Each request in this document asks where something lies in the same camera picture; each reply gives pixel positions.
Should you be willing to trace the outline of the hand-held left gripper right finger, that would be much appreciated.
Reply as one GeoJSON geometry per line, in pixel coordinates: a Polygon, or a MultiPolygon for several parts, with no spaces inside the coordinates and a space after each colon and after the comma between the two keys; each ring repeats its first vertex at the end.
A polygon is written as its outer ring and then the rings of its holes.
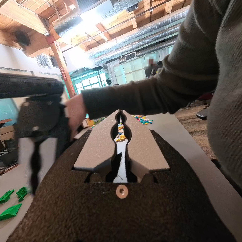
{"type": "Polygon", "coordinates": [[[150,129],[123,110],[125,170],[128,182],[141,182],[146,174],[170,169],[150,129]]]}

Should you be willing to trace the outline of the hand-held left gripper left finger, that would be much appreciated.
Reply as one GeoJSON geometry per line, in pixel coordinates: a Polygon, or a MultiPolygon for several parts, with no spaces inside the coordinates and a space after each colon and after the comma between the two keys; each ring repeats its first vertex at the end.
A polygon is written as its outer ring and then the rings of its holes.
{"type": "Polygon", "coordinates": [[[117,145],[114,141],[120,114],[120,110],[114,111],[91,130],[73,166],[74,170],[98,173],[104,181],[114,181],[120,166],[119,161],[115,162],[117,145]]]}

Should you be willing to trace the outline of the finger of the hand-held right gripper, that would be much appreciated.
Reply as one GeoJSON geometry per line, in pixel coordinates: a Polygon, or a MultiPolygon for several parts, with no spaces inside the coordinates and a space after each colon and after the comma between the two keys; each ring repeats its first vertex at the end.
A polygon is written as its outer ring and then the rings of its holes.
{"type": "Polygon", "coordinates": [[[41,141],[39,146],[39,155],[40,155],[40,170],[37,173],[38,185],[41,184],[43,178],[54,164],[56,160],[56,147],[57,147],[57,138],[47,138],[44,141],[41,141]]]}
{"type": "Polygon", "coordinates": [[[31,157],[35,149],[35,142],[32,138],[20,138],[18,140],[18,162],[21,170],[23,185],[28,192],[32,193],[31,186],[31,157]]]}

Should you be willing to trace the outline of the pile of colourful toy bricks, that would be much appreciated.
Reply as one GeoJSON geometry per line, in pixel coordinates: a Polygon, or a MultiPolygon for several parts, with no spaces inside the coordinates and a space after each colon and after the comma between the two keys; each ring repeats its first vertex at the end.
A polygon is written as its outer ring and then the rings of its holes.
{"type": "MultiPolygon", "coordinates": [[[[141,116],[141,115],[132,115],[133,118],[135,118],[138,122],[140,122],[143,125],[149,125],[153,123],[152,119],[149,119],[148,116],[141,116]]],[[[120,117],[120,122],[118,124],[118,135],[115,138],[116,142],[122,142],[125,141],[127,138],[124,135],[124,124],[122,122],[122,118],[120,117]]]]}

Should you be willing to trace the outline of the person's right forearm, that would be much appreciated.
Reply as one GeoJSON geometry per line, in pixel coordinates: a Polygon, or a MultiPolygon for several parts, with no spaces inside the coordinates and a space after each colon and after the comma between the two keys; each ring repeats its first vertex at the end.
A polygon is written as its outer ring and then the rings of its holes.
{"type": "Polygon", "coordinates": [[[90,89],[79,101],[90,118],[107,116],[117,109],[130,114],[175,113],[218,82],[215,45],[230,1],[193,1],[179,28],[161,73],[121,86],[90,89]]]}

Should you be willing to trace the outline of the grey desk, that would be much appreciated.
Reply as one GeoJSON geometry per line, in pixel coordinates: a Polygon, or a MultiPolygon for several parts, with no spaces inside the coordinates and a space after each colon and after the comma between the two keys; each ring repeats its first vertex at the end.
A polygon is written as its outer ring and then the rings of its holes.
{"type": "Polygon", "coordinates": [[[151,131],[171,168],[157,182],[88,183],[72,170],[91,131],[50,170],[40,192],[1,222],[1,241],[241,241],[241,196],[173,115],[151,131]]]}

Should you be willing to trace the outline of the black battery charger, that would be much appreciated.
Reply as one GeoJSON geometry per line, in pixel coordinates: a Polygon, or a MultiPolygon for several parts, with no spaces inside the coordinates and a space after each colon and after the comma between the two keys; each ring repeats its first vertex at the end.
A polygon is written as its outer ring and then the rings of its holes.
{"type": "Polygon", "coordinates": [[[7,167],[18,162],[16,141],[12,139],[0,142],[0,167],[7,167]]]}

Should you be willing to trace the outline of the yellow cardboard toy box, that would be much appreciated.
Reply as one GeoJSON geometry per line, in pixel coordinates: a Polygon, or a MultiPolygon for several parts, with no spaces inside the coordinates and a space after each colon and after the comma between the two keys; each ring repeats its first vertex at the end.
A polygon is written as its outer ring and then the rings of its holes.
{"type": "Polygon", "coordinates": [[[96,126],[98,123],[100,123],[101,121],[103,121],[104,119],[106,119],[106,117],[101,117],[98,119],[90,119],[89,117],[84,119],[81,126],[83,128],[92,128],[94,126],[96,126]]]}

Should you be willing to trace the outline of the wooden pillar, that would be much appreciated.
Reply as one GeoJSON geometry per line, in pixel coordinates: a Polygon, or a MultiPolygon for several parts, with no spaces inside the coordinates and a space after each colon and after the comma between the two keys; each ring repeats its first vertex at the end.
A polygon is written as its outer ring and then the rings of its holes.
{"type": "Polygon", "coordinates": [[[67,67],[65,65],[59,43],[55,41],[55,39],[52,35],[46,36],[46,42],[48,45],[51,46],[54,56],[56,57],[56,60],[58,62],[59,69],[62,74],[63,80],[65,82],[65,86],[67,88],[68,94],[69,94],[70,98],[72,98],[76,95],[76,92],[74,90],[74,86],[72,84],[71,77],[70,77],[67,67]]]}

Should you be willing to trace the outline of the group of green toy bricks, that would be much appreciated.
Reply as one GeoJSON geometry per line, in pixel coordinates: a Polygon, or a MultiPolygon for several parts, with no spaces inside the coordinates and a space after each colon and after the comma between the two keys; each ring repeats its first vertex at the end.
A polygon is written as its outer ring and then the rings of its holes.
{"type": "Polygon", "coordinates": [[[30,192],[31,190],[28,187],[23,186],[16,192],[14,189],[12,189],[4,193],[4,195],[2,195],[0,198],[0,205],[7,204],[7,202],[10,201],[11,195],[13,193],[15,193],[17,196],[17,203],[15,205],[7,207],[4,211],[1,212],[0,221],[15,217],[22,205],[22,201],[24,200],[26,195],[29,194],[30,192]]]}

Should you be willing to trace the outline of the teal framed window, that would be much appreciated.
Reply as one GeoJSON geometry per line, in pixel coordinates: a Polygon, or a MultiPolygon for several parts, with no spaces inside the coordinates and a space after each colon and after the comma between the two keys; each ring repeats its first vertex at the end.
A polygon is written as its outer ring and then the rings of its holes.
{"type": "MultiPolygon", "coordinates": [[[[112,82],[109,74],[103,69],[99,71],[103,87],[111,86],[112,82]]],[[[83,67],[69,73],[76,94],[80,94],[83,90],[101,88],[98,73],[92,71],[92,68],[83,67]]]]}

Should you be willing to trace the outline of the black office chair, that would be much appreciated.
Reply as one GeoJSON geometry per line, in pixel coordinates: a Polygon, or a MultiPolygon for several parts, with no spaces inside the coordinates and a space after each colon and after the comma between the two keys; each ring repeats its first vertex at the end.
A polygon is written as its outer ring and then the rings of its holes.
{"type": "Polygon", "coordinates": [[[208,108],[205,108],[205,109],[203,109],[203,110],[201,110],[201,111],[198,111],[198,112],[196,113],[196,116],[197,116],[199,119],[201,119],[201,120],[207,120],[208,111],[209,111],[209,109],[208,109],[208,108]]]}

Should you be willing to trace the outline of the black floor lamp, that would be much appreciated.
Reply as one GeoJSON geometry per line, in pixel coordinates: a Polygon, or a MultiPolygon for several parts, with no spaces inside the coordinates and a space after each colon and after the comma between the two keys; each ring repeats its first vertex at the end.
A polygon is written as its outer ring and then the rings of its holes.
{"type": "Polygon", "coordinates": [[[102,70],[102,69],[103,69],[102,66],[96,66],[96,67],[92,68],[92,71],[96,71],[98,73],[98,77],[99,77],[99,80],[100,80],[101,87],[103,87],[103,84],[102,84],[102,80],[101,80],[99,71],[102,70]]]}

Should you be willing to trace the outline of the black round ceiling speaker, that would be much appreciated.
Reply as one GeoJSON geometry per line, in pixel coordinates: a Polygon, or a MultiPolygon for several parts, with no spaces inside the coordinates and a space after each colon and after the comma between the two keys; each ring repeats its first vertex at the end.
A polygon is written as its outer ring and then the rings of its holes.
{"type": "Polygon", "coordinates": [[[26,47],[31,44],[30,38],[27,33],[21,30],[16,30],[14,32],[14,35],[16,37],[17,42],[20,44],[20,46],[26,47]]]}

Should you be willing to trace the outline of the person's torso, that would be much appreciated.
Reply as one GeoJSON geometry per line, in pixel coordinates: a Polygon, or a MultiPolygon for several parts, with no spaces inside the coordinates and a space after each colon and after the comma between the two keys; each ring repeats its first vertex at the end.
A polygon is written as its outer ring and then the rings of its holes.
{"type": "Polygon", "coordinates": [[[208,114],[208,138],[221,170],[241,190],[241,1],[229,1],[216,40],[219,77],[208,114]]]}

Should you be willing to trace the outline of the large frosted window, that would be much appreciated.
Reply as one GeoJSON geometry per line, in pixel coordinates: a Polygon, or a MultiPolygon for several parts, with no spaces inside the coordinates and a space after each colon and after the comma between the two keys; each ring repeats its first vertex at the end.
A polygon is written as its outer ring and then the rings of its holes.
{"type": "Polygon", "coordinates": [[[130,81],[145,79],[145,69],[149,66],[153,67],[158,65],[158,62],[162,61],[165,56],[170,54],[172,49],[173,45],[170,45],[156,52],[146,53],[134,60],[114,65],[112,71],[115,84],[123,85],[130,81]]]}

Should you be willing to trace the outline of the wooden ceiling beam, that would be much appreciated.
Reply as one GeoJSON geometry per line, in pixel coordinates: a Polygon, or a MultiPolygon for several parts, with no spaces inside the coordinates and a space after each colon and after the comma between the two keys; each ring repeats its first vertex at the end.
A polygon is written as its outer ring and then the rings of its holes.
{"type": "Polygon", "coordinates": [[[46,36],[53,35],[52,21],[57,18],[56,1],[1,1],[0,44],[22,50],[27,57],[40,54],[54,56],[46,42],[46,36]],[[31,44],[20,46],[14,32],[21,30],[28,34],[31,44]]]}

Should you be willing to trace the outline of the large black ceiling vent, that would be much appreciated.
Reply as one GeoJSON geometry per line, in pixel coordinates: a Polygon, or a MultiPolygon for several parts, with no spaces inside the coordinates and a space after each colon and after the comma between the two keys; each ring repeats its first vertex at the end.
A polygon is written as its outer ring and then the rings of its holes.
{"type": "Polygon", "coordinates": [[[77,0],[78,7],[81,12],[89,11],[107,0],[77,0]]]}

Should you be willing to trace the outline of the glass wall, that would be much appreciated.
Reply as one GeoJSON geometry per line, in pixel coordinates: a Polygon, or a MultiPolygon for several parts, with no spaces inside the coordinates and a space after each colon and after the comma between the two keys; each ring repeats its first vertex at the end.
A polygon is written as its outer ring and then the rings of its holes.
{"type": "Polygon", "coordinates": [[[12,98],[0,99],[0,120],[11,119],[5,126],[13,125],[17,121],[18,108],[12,98]]]}

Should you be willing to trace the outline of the wall air vent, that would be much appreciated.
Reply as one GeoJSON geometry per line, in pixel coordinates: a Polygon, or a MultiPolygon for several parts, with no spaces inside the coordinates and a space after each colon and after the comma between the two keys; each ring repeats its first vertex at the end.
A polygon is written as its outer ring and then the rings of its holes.
{"type": "Polygon", "coordinates": [[[49,60],[46,55],[38,55],[35,57],[39,67],[41,68],[51,68],[49,60]]]}

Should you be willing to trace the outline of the black wall speaker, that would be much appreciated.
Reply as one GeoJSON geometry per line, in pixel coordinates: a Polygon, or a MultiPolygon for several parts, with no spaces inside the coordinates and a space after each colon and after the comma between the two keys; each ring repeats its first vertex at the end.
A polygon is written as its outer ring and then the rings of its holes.
{"type": "MultiPolygon", "coordinates": [[[[53,65],[53,67],[55,67],[55,68],[59,68],[59,65],[58,65],[58,62],[57,62],[55,56],[49,56],[49,59],[50,59],[52,65],[53,65]]],[[[66,65],[66,67],[67,67],[67,63],[66,63],[66,60],[65,60],[65,56],[63,56],[63,59],[64,59],[64,62],[65,62],[65,65],[66,65]]]]}

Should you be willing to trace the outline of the silver ceiling duct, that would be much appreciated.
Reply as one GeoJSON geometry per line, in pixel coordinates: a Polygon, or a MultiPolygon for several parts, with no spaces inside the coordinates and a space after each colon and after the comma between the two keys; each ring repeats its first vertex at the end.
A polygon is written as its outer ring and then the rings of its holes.
{"type": "Polygon", "coordinates": [[[141,1],[138,9],[88,26],[86,37],[77,35],[73,44],[62,47],[63,54],[80,48],[89,59],[130,44],[183,21],[191,1],[141,1]]]}

